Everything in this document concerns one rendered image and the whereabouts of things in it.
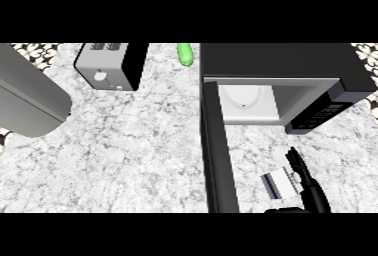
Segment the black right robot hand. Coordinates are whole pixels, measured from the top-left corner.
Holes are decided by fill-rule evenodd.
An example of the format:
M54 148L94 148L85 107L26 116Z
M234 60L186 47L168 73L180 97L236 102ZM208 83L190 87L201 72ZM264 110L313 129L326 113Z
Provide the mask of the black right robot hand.
M301 196L302 208L285 207L268 209L266 210L266 213L329 213L330 206L323 189L317 180L311 177L305 162L295 148L289 149L285 157L289 162L295 178L302 186L302 191L298 194Z

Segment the white milk carton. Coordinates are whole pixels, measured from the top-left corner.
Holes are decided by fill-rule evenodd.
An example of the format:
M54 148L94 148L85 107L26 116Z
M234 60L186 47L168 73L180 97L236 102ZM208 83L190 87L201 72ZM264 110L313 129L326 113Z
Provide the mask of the white milk carton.
M285 167L261 175L261 181L273 200L288 199L299 194L302 186L295 178L294 172Z

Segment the black microwave door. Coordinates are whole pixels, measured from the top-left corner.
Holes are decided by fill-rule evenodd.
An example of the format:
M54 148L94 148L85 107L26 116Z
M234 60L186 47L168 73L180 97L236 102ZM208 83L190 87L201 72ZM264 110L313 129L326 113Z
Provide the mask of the black microwave door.
M239 204L215 82L201 85L199 130L209 213L237 213Z

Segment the white microwave turntable plate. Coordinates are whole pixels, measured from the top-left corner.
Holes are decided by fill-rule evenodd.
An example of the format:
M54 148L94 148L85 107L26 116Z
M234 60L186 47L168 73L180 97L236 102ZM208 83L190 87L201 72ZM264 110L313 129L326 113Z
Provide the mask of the white microwave turntable plate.
M221 85L223 101L233 107L251 109L263 94L263 89L255 85Z

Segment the black microwave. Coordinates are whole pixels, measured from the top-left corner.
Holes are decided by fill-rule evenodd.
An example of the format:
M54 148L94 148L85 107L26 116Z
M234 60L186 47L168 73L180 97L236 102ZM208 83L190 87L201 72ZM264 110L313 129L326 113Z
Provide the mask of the black microwave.
M376 91L347 43L203 43L201 81L215 82L227 125L277 125L305 134ZM251 109L223 101L221 85L263 89Z

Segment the green cucumber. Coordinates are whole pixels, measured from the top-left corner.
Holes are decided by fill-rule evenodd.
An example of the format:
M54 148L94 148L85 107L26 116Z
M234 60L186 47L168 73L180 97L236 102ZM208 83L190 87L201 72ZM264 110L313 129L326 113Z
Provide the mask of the green cucumber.
M193 52L189 43L177 44L177 57L183 66L190 66L193 63Z

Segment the silver toaster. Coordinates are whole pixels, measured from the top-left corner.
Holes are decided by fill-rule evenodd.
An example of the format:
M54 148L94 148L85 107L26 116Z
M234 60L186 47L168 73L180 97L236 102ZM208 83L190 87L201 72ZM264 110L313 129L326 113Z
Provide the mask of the silver toaster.
M96 90L136 91L147 43L84 43L74 68Z

